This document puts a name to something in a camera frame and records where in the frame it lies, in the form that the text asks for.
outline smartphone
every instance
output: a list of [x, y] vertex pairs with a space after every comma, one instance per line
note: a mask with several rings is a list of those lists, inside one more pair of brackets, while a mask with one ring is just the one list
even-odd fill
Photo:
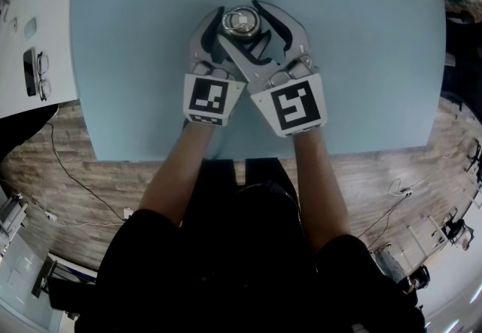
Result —
[[27, 95], [35, 96], [37, 87], [35, 86], [35, 51], [33, 48], [28, 49], [23, 54], [23, 74], [25, 76], [25, 87]]

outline wooden floor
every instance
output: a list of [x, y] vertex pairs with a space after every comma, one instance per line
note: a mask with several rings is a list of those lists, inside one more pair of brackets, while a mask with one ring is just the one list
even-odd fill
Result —
[[[105, 163], [96, 161], [78, 102], [64, 105], [50, 121], [54, 126], [54, 142], [66, 169], [80, 182], [99, 195], [119, 215], [123, 208], [135, 209], [159, 163]], [[118, 223], [119, 219], [93, 195], [72, 181], [58, 164], [50, 142], [51, 128], [33, 136], [15, 148], [0, 166], [2, 179], [16, 191], [36, 199], [45, 209], [65, 223]], [[374, 244], [400, 236], [408, 224], [432, 215], [437, 221], [454, 206], [461, 211], [469, 204], [462, 192], [475, 192], [466, 155], [473, 153], [474, 138], [482, 128], [469, 112], [441, 99], [432, 134], [426, 147], [333, 157], [335, 173], [349, 208], [352, 232], [358, 236], [401, 197], [389, 194], [390, 184], [401, 179], [403, 188], [429, 176], [413, 188], [413, 195], [391, 214], [389, 228]], [[295, 186], [296, 166], [293, 160], [282, 160]], [[236, 165], [242, 180], [243, 165]], [[392, 190], [396, 191], [395, 182]], [[100, 265], [105, 251], [120, 226], [85, 225], [65, 228], [46, 219], [44, 213], [31, 206], [27, 210], [29, 226], [20, 234], [43, 257], [52, 250], [91, 268]], [[386, 226], [386, 218], [362, 239], [372, 243]]]

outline forearm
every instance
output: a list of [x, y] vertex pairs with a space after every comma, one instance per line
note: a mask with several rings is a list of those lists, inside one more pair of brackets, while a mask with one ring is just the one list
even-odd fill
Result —
[[348, 211], [321, 130], [296, 135], [294, 149], [301, 222], [317, 253], [333, 238], [350, 234]]
[[139, 205], [179, 225], [188, 207], [215, 127], [189, 123], [147, 187]]

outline blue tabletop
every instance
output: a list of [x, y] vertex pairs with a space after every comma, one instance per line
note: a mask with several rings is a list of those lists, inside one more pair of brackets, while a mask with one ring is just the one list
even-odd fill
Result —
[[[264, 0], [306, 28], [325, 89], [329, 151], [425, 145], [444, 70], [438, 0]], [[212, 9], [250, 0], [72, 0], [75, 76], [100, 160], [162, 160], [181, 132], [188, 41]], [[279, 55], [273, 43], [271, 53]], [[212, 157], [291, 157], [249, 97]]]

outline metal ring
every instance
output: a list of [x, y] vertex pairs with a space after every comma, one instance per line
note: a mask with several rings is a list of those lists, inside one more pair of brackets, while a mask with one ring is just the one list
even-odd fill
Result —
[[241, 24], [239, 24], [239, 26], [236, 26], [236, 27], [227, 26], [226, 25], [226, 19], [227, 19], [228, 16], [231, 16], [233, 14], [235, 14], [237, 16], [240, 16], [240, 17], [244, 17], [244, 14], [240, 13], [239, 11], [230, 11], [229, 13], [226, 13], [223, 17], [223, 20], [222, 20], [223, 28], [225, 28], [226, 30], [238, 30], [238, 29], [244, 28], [246, 25], [248, 25], [248, 23], [241, 23]]

